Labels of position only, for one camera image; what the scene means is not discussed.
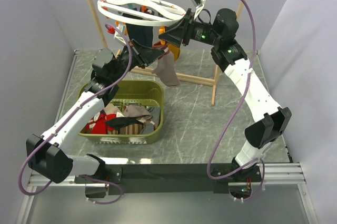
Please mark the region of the taupe sock with striped cuff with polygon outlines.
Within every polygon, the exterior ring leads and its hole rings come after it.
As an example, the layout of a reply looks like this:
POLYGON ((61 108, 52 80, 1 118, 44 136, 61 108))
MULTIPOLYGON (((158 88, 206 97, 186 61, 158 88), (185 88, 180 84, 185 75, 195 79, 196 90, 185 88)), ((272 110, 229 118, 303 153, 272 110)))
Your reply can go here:
POLYGON ((180 81, 174 68, 174 53, 171 51, 169 44, 163 45, 161 42, 156 42, 153 44, 153 48, 164 50, 164 54, 158 59, 157 67, 151 73, 155 74, 168 87, 179 86, 180 81))

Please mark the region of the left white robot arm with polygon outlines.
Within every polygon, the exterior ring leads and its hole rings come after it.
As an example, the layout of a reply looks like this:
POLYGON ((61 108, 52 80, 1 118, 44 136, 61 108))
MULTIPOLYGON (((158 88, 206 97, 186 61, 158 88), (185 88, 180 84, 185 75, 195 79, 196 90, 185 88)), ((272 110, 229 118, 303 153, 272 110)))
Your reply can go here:
POLYGON ((94 57, 93 77, 73 107, 41 136, 31 135, 26 141, 28 166, 58 184, 71 175, 86 175, 94 183, 105 178, 105 162, 96 156, 68 156, 63 150, 86 126, 90 119, 114 98, 118 83, 134 67, 146 67, 165 51, 127 42, 118 56, 108 49, 94 57))

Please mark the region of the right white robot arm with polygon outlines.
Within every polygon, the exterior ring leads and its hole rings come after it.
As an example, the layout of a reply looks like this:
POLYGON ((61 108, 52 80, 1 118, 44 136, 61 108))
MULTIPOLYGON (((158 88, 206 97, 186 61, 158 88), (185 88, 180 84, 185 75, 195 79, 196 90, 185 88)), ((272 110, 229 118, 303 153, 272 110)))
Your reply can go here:
POLYGON ((246 141, 233 158, 231 172, 215 176, 207 165, 211 179, 224 179, 232 175, 236 181, 245 180, 266 148, 285 131, 292 113, 289 108, 273 99, 253 70, 253 59, 248 58, 235 39, 239 24, 236 13, 228 8, 219 10, 213 23, 196 21, 187 11, 175 24, 165 28, 159 39, 176 47, 188 45, 190 40, 212 46, 211 55, 220 70, 233 82, 251 111, 254 123, 245 129, 246 141))

